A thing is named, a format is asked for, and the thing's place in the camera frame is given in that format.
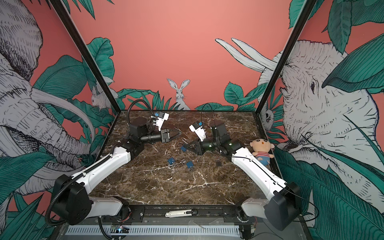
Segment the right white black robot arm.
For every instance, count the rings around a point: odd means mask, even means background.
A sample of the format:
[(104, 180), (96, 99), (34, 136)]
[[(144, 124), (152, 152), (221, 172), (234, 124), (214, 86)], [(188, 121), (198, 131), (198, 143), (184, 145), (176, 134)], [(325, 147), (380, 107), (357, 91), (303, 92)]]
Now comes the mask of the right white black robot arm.
[(294, 182), (288, 184), (272, 173), (262, 161), (239, 140), (232, 139), (224, 123), (212, 125), (212, 138), (207, 138), (202, 122), (190, 125), (198, 140), (184, 148), (202, 156), (207, 151), (217, 151), (242, 169), (262, 190), (265, 199), (248, 198), (240, 203), (239, 218), (267, 219), (274, 228), (283, 231), (301, 214), (301, 191)]

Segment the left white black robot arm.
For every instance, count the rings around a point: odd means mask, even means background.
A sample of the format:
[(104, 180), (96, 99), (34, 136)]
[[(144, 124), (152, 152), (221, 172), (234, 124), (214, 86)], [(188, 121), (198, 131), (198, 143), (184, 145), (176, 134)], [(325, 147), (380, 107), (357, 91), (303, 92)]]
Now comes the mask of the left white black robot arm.
[(171, 130), (162, 128), (168, 118), (169, 114), (159, 112), (154, 113), (149, 122), (143, 117), (129, 122), (130, 131), (109, 154), (72, 176), (62, 175), (56, 179), (45, 215), (46, 224), (77, 225), (87, 218), (102, 216), (114, 216), (120, 223), (127, 221), (132, 211), (124, 199), (91, 198), (89, 194), (115, 170), (136, 158), (145, 144), (168, 143), (180, 136), (180, 131), (171, 137)]

